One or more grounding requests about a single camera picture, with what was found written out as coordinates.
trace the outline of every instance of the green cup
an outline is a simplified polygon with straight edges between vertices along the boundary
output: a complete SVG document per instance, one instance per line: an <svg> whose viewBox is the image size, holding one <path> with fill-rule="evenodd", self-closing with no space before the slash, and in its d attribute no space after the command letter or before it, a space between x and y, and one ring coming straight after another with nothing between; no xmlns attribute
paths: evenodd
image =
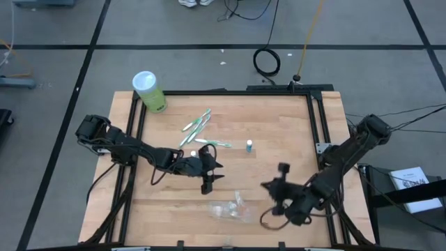
<svg viewBox="0 0 446 251"><path fill-rule="evenodd" d="M166 97L156 82L156 76L149 71L142 71L133 77L133 88L138 93L148 110L159 113L166 109Z"/></svg>

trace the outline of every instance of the white cable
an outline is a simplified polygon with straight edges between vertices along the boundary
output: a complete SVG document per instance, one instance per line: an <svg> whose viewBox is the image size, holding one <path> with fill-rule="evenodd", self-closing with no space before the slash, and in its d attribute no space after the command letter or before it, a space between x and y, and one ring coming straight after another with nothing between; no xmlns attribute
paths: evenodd
<svg viewBox="0 0 446 251"><path fill-rule="evenodd" d="M13 37L11 38L11 46L9 47L9 51L6 52L7 54L5 55L5 59L0 63L0 68L3 66L3 64L5 62L7 62L9 55L11 54L13 47L14 47L14 30L15 30L15 23L14 23L14 4L13 4L13 0L11 0L11 31L12 31L12 35Z"/></svg>

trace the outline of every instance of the coiled black cable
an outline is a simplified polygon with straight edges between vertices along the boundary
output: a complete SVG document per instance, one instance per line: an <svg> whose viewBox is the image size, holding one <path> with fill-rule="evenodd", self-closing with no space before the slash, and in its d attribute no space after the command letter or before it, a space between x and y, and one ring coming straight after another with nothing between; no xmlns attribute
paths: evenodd
<svg viewBox="0 0 446 251"><path fill-rule="evenodd" d="M274 59L276 60L276 68L275 68L275 70L273 70L272 72L264 72L264 71L262 71L259 68L259 66L257 65L257 55L259 55L260 52L267 52L267 53L271 54L272 57L274 57ZM279 57L279 55L275 51L273 51L271 49L268 49L266 47L258 49L254 53L254 57L252 59L252 62L254 63L254 68L256 68L256 71L260 75L262 75L264 78L268 79L272 85L276 85L276 83L269 78L269 77L274 77L275 75L277 75L277 73L279 73L279 70L280 70L280 57Z"/></svg>
<svg viewBox="0 0 446 251"><path fill-rule="evenodd" d="M279 7L279 0L277 0L277 3L276 3L276 10L274 12L274 19L272 20L270 37L268 39L268 42L266 43L266 45L264 47L262 47L261 49L258 49L254 53L254 56L253 56L253 59L252 59L252 62L254 63L254 68L256 68L256 71L260 75L262 75L264 78L268 79L272 85L276 85L276 83L273 80L271 80L270 77L274 77L275 75L277 75L277 73L279 73L279 71L280 71L280 57L279 57L279 55L275 51L273 51L271 49L268 49L267 47L269 46L270 41L271 41L272 30L274 29L274 23L276 22L276 15L277 15L277 8L278 7ZM259 68L259 66L257 65L257 55L259 55L260 52L267 52L267 53L271 54L272 57L274 57L274 59L276 60L276 68L275 68L275 70L273 70L272 72L265 72L265 71L262 71Z"/></svg>

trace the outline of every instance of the gray floor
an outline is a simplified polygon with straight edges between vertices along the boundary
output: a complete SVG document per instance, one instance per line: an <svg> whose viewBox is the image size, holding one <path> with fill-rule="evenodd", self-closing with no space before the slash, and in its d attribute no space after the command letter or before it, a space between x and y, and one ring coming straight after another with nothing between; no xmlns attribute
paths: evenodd
<svg viewBox="0 0 446 251"><path fill-rule="evenodd" d="M15 9L19 45L88 45L104 0L80 0L73 9ZM238 11L256 16L266 0L245 0ZM414 9L432 44L446 44L446 3L414 0ZM304 43L317 1L281 0L271 43ZM259 44L268 39L273 8L257 21L216 19L224 13L222 0L209 7L186 9L176 0L112 0L98 44L179 45ZM0 38L10 39L10 6L0 2ZM421 45L403 1L326 1L313 44ZM0 89L0 108L13 110L16 123L0 150L0 249L14 250L24 228L54 141L61 127L86 51L18 50L34 68L38 87ZM276 50L282 69L274 80L287 83L298 67L300 50ZM85 195L97 158L79 147L74 131L86 114L108 115L115 91L131 90L141 70L153 71L163 89L203 90L224 87L243 90L264 84L252 66L254 50L96 50L72 116L29 248L73 245L85 211ZM446 51L436 51L446 65ZM274 67L259 56L266 70ZM17 58L1 75L26 71ZM424 50L309 50L302 72L305 84L334 84L348 113L383 114L446 102L446 92ZM426 111L389 116L391 125ZM411 129L445 130L440 112ZM363 162L387 169L422 166L430 175L446 178L446 135L395 132ZM445 237L416 235L412 230L380 222L383 245L436 250Z"/></svg>

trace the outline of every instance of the small bottle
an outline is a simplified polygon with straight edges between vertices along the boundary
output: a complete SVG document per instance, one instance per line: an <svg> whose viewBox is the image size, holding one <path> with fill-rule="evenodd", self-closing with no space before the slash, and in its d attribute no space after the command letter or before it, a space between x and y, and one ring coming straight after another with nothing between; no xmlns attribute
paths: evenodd
<svg viewBox="0 0 446 251"><path fill-rule="evenodd" d="M252 151L252 140L246 141L246 152L251 153Z"/></svg>

